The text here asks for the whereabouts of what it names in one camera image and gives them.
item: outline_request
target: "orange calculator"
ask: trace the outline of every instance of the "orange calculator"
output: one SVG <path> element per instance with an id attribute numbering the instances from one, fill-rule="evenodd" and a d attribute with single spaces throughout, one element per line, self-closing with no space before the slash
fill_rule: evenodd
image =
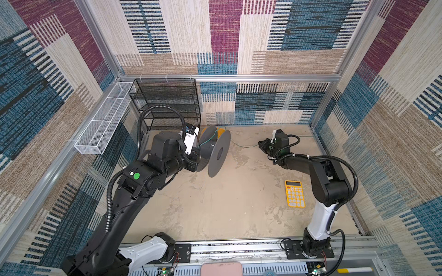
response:
<path id="1" fill-rule="evenodd" d="M 290 207 L 304 208 L 304 192 L 300 181 L 286 180 L 287 205 Z"/>

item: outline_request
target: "black mesh shelf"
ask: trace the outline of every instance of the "black mesh shelf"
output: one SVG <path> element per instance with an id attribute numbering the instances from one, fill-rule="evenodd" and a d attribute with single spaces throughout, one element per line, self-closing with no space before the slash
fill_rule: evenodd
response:
<path id="1" fill-rule="evenodd" d="M 154 104 L 166 104 L 176 108 L 187 123 L 201 126 L 201 112 L 194 79 L 136 79 L 136 92 L 129 93 L 140 113 Z M 145 116 L 149 129 L 181 129 L 178 116 L 165 108 L 152 110 Z"/>

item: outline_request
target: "table surface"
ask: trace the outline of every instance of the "table surface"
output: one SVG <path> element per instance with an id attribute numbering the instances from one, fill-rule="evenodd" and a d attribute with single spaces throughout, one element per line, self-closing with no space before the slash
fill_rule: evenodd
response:
<path id="1" fill-rule="evenodd" d="M 307 125 L 227 126 L 232 141 L 241 146 L 271 138 L 273 129 L 300 136 L 292 152 L 322 154 Z M 150 133 L 148 148 L 156 133 Z M 302 182 L 305 208 L 287 206 L 285 180 Z M 309 175 L 273 165 L 257 146 L 231 143 L 215 177 L 208 176 L 207 168 L 199 173 L 182 170 L 157 191 L 123 242 L 140 242 L 145 235 L 162 231 L 177 241 L 302 236 L 314 206 Z M 331 230 L 338 228 L 346 234 L 358 233 L 346 207 L 340 208 Z"/>

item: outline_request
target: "metal beam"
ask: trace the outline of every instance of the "metal beam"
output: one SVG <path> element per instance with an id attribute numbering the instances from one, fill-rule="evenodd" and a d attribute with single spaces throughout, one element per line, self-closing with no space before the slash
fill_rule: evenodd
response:
<path id="1" fill-rule="evenodd" d="M 135 79 L 195 79 L 198 82 L 335 82 L 340 79 L 339 74 L 288 74 L 288 75 L 127 75 L 120 81 L 130 82 Z"/>
<path id="2" fill-rule="evenodd" d="M 114 85 L 116 85 L 115 81 L 104 91 L 94 108 L 85 117 L 83 122 L 71 136 L 71 139 L 66 142 L 66 145 L 51 163 L 43 177 L 38 181 L 29 196 L 20 205 L 14 216 L 0 233 L 0 267 L 3 266 L 9 254 L 11 254 L 12 250 L 29 227 L 29 224 L 42 207 L 58 179 L 68 168 L 75 154 L 78 152 L 74 148 L 76 140 L 79 139 L 80 134 L 84 131 L 89 121 L 92 120 L 98 108 L 100 108 Z"/>
<path id="3" fill-rule="evenodd" d="M 344 57 L 344 60 L 342 61 L 340 67 L 339 67 L 339 75 L 342 76 L 343 72 L 345 72 L 348 69 L 348 66 L 354 62 L 353 58 L 355 54 L 357 53 L 358 49 L 362 45 L 362 41 L 364 40 L 365 36 L 368 34 L 368 31 L 370 27 L 373 24 L 373 19 L 375 16 L 379 13 L 379 11 L 382 8 L 382 5 L 384 4 L 385 0 L 372 0 L 370 6 L 367 9 L 366 15 L 361 20 L 360 26 L 361 28 L 357 32 L 354 40 L 349 46 L 349 50 L 347 54 Z M 333 96 L 333 93 L 336 90 L 336 87 L 338 86 L 338 81 L 335 85 L 329 85 L 328 89 L 326 90 L 326 93 L 324 97 L 322 98 L 321 103 L 319 104 L 318 108 L 316 109 L 315 115 L 312 118 L 312 127 L 316 127 L 316 125 L 319 122 L 319 119 L 321 118 L 322 114 L 324 114 L 325 108 L 327 107 L 328 103 L 330 102 L 330 99 Z"/>
<path id="4" fill-rule="evenodd" d="M 98 24 L 94 19 L 89 4 L 85 0 L 74 0 L 74 2 L 77 5 L 81 15 L 83 16 L 86 25 L 89 27 L 92 37 L 94 38 L 95 43 L 97 44 L 98 49 L 101 52 L 101 55 L 106 61 L 107 66 L 109 66 L 110 71 L 114 75 L 114 78 L 119 78 L 122 75 L 122 71 L 118 64 L 118 61 L 109 49 L 109 46 L 104 40 L 104 37 L 101 35 L 100 28 L 98 27 Z"/>

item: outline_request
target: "green wire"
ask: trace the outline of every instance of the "green wire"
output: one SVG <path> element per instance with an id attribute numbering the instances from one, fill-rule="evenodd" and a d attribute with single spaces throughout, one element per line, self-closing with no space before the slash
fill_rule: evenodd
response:
<path id="1" fill-rule="evenodd" d="M 217 134 L 217 133 L 218 133 L 218 129 L 215 131 L 215 133 L 213 134 L 213 136 L 212 136 L 210 139 L 208 139 L 206 142 L 204 142 L 204 143 L 202 143 L 201 145 L 199 145 L 199 148 L 201 148 L 201 146 L 204 145 L 205 143 L 207 143 L 207 142 L 209 142 L 210 140 L 212 140 L 212 138 L 214 138 L 214 137 L 215 137 L 215 134 Z"/>

